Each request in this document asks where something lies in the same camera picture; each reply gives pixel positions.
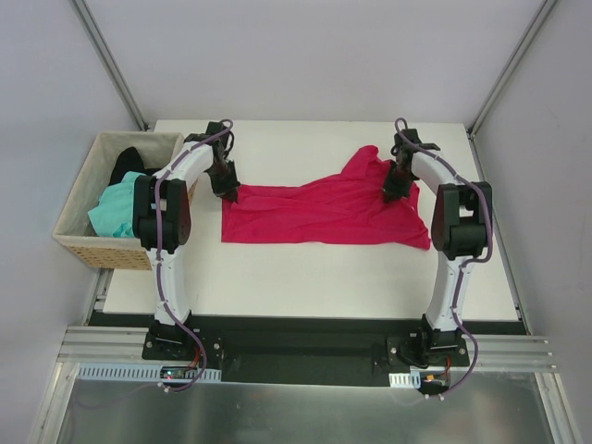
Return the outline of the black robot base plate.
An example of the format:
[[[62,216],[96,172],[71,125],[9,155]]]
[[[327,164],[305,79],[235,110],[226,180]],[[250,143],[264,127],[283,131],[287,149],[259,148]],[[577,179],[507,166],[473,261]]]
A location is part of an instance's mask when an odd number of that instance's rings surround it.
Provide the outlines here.
[[[184,327],[152,322],[142,358],[191,361],[225,382],[385,387],[414,367],[466,369],[460,330],[425,321],[192,315]]]

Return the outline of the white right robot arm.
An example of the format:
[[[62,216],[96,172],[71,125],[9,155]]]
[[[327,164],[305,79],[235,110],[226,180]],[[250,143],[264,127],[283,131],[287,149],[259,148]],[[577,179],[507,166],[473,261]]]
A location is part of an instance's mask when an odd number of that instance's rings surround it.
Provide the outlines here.
[[[436,197],[430,232],[438,271],[425,321],[435,332],[456,332],[472,268],[492,254],[491,187],[462,177],[437,145],[420,141],[416,129],[397,129],[391,154],[382,189],[385,202],[409,198],[416,181]]]

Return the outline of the pink t shirt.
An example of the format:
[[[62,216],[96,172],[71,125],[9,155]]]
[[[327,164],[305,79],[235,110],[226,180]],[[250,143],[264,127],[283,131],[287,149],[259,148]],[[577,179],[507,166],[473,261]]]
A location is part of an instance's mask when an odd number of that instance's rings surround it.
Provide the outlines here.
[[[427,251],[429,230],[419,216],[420,190],[385,202],[390,162],[378,148],[359,148],[338,173],[302,186],[242,185],[236,203],[223,202],[221,240],[239,244],[337,245],[398,243]]]

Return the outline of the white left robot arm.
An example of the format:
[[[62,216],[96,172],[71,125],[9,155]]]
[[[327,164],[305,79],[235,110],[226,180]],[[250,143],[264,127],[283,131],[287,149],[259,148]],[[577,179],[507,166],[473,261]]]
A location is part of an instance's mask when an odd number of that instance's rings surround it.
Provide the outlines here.
[[[191,314],[184,281],[184,246],[191,235],[189,190],[202,175],[215,197],[235,203],[240,182],[228,158],[234,146],[233,122],[211,121],[204,133],[189,134],[166,166],[134,183],[132,231],[154,271],[161,325],[181,325]]]

